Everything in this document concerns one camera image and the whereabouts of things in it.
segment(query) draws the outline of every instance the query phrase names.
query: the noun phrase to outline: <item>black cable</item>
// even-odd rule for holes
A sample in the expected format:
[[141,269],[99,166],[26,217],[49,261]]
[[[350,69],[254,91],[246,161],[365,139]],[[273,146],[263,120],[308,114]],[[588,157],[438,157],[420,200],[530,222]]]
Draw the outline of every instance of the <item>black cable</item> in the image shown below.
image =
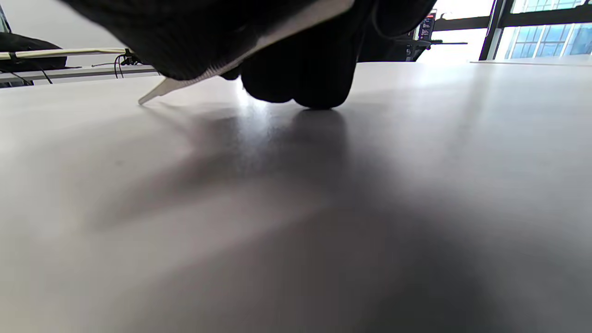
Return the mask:
[[16,76],[17,78],[19,78],[19,79],[22,80],[22,82],[23,82],[23,84],[25,86],[34,85],[33,84],[33,81],[29,82],[29,81],[25,80],[22,76],[15,74],[14,72],[7,72],[7,71],[2,71],[2,70],[0,70],[0,72],[2,72],[2,73],[10,73],[10,74]]
[[41,73],[43,73],[43,76],[45,76],[45,78],[47,79],[47,82],[49,82],[49,84],[53,84],[52,80],[49,78],[49,76],[47,76],[47,73],[45,73],[43,68],[41,68],[41,66],[39,66],[39,64],[36,62],[32,62],[32,63],[37,66],[37,68],[41,71]]
[[115,61],[113,61],[113,72],[115,73],[115,78],[118,79],[119,76],[117,76],[117,65],[119,65],[119,73],[121,74],[121,78],[123,79],[123,71],[121,70],[121,58],[125,57],[125,55],[118,55],[117,57],[115,57]]
[[47,76],[47,73],[45,73],[43,68],[40,68],[40,69],[41,69],[41,73],[43,73],[43,76],[45,76],[45,78],[47,79],[47,82],[49,82],[49,84],[53,84],[52,80],[49,78],[49,76]]
[[119,76],[117,76],[117,59],[119,59],[121,55],[118,55],[117,57],[115,57],[115,61],[113,61],[113,72],[115,72],[115,78],[118,79]]
[[118,63],[119,63],[119,73],[121,74],[121,78],[123,79],[124,77],[123,77],[123,71],[121,70],[121,59],[119,59]]

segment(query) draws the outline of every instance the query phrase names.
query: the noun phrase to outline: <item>table surface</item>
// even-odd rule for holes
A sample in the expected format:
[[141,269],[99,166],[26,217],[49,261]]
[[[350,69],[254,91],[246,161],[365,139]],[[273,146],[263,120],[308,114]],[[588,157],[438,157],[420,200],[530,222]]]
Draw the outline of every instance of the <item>table surface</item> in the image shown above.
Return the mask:
[[[133,73],[156,73],[154,67],[150,65],[135,65],[135,66],[122,66],[121,71],[123,74]],[[65,79],[65,78],[81,78],[87,76],[104,76],[112,75],[115,77],[115,71],[112,65],[97,66],[97,67],[82,67],[82,68],[66,68],[66,69],[54,69],[51,71],[45,71],[50,79]],[[18,72],[18,76],[26,80],[46,80],[45,75],[42,71],[33,72]],[[0,83],[20,81],[19,78],[11,73],[0,73]]]
[[482,60],[479,63],[503,63],[507,65],[552,65],[552,66],[583,66],[592,67],[592,55],[575,55],[563,57],[534,57],[520,59]]
[[592,69],[0,90],[0,330],[586,332]]

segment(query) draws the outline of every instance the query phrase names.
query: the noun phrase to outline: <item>building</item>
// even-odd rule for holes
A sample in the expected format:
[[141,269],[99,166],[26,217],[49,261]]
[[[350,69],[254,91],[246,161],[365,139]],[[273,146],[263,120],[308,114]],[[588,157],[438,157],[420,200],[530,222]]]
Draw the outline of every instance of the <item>building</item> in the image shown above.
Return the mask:
[[[513,12],[568,9],[588,0],[518,0]],[[504,58],[550,57],[592,53],[592,23],[518,27]]]

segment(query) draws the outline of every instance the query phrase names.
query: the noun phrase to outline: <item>black bag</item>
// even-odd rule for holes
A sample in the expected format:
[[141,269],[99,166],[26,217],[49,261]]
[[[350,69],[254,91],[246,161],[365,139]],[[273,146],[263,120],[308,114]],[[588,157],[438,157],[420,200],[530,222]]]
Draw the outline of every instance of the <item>black bag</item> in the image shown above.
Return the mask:
[[[58,50],[61,47],[48,41],[12,33],[0,33],[0,52]],[[2,72],[47,71],[66,68],[67,57],[0,60]]]

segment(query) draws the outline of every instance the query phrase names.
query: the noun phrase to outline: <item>window frame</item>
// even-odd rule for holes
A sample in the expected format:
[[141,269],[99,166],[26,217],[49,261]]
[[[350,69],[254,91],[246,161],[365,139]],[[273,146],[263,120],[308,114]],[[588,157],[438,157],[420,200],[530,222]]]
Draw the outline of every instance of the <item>window frame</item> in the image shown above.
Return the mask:
[[[504,28],[592,23],[592,0],[585,0],[583,4],[575,8],[512,13],[511,11],[515,2],[516,0],[494,0],[489,16],[458,18],[454,20],[439,18],[435,22],[434,31],[486,28],[487,34],[485,35],[479,60],[490,60],[497,53]],[[553,8],[556,8],[558,5],[559,1],[552,2]]]

